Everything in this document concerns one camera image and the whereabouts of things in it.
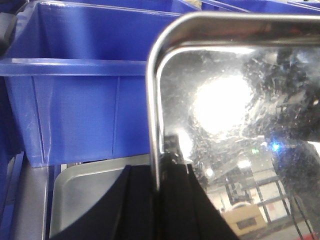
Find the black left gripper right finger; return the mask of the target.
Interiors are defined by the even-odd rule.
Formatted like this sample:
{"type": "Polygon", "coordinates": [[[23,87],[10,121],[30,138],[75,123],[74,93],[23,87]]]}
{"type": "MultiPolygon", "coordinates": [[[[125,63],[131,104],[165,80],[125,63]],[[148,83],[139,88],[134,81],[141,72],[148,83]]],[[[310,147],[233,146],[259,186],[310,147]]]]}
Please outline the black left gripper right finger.
{"type": "Polygon", "coordinates": [[[191,164],[184,163],[179,137],[164,138],[159,158],[159,233],[162,240],[237,240],[199,184],[191,164]]]}

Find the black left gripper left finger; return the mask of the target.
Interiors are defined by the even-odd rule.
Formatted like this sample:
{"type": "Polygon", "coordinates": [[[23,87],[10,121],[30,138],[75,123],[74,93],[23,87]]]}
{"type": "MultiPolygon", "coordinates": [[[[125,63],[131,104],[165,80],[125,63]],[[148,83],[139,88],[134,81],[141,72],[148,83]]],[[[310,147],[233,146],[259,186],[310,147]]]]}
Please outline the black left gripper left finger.
{"type": "Polygon", "coordinates": [[[126,165],[111,188],[53,240],[154,240],[151,168],[126,165]]]}

